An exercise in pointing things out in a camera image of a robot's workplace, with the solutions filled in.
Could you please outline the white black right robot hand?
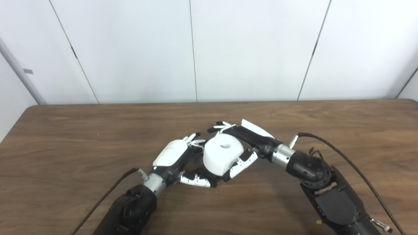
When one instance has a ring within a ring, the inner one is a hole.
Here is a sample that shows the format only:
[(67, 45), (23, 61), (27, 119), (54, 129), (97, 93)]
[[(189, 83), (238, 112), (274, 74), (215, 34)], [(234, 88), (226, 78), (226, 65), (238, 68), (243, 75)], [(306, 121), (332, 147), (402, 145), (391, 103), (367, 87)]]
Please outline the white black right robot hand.
[(240, 125), (218, 121), (207, 132), (231, 135), (250, 146), (249, 149), (239, 155), (237, 161), (220, 177), (220, 180), (224, 182), (228, 182), (236, 177), (254, 163), (257, 158), (270, 159), (276, 148), (282, 144), (281, 141), (275, 139), (268, 132), (245, 119), (242, 119)]

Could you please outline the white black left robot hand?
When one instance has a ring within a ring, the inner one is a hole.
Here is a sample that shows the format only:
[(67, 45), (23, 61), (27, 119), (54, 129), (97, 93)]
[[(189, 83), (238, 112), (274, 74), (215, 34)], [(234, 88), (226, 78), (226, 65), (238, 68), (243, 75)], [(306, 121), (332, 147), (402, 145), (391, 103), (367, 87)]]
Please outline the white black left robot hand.
[(200, 133), (193, 133), (182, 139), (171, 141), (154, 160), (151, 176), (166, 187), (178, 182), (191, 186), (216, 188), (217, 181), (210, 179), (205, 167), (186, 170), (188, 162), (195, 156), (203, 156), (207, 140), (197, 140)]

